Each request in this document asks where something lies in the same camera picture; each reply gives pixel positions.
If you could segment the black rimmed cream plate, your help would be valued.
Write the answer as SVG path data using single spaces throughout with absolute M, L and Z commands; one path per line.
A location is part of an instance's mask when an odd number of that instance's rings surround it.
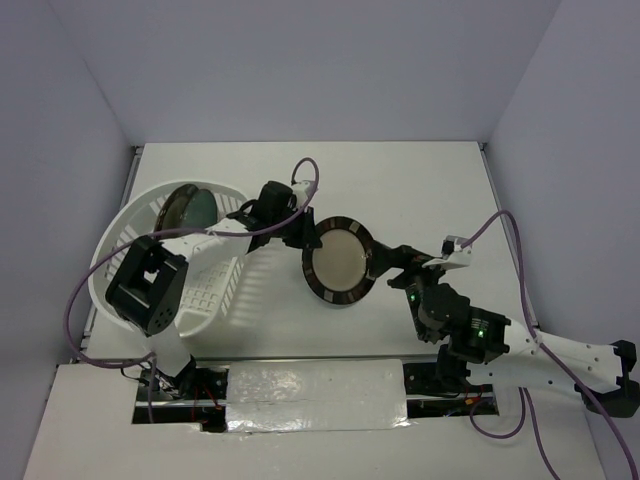
M 345 216 L 328 217 L 315 227 L 320 248 L 302 253 L 302 272 L 311 291 L 322 301 L 349 306 L 373 288 L 368 276 L 374 239 L 359 221 Z

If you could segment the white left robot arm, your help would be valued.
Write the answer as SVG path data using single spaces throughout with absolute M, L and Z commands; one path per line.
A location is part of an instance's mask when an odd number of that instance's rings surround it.
M 160 386 L 173 398 L 190 395 L 196 385 L 196 361 L 175 325 L 187 279 L 233 258 L 241 259 L 280 239 L 303 249 L 319 247 L 310 202 L 316 181 L 292 185 L 269 181 L 256 200 L 217 224 L 187 235 L 133 241 L 105 294 L 118 316 L 149 340 Z

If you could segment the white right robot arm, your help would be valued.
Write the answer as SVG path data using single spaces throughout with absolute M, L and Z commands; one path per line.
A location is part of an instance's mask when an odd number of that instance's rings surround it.
M 419 340 L 439 347 L 435 379 L 444 390 L 484 384 L 577 393 L 588 410 L 630 418 L 639 409 L 639 384 L 630 377 L 636 364 L 633 343 L 581 343 L 542 332 L 503 314 L 472 305 L 442 282 L 445 273 L 465 268 L 471 247 L 449 236 L 440 256 L 410 246 L 373 244 L 368 274 L 389 280 L 406 295 Z

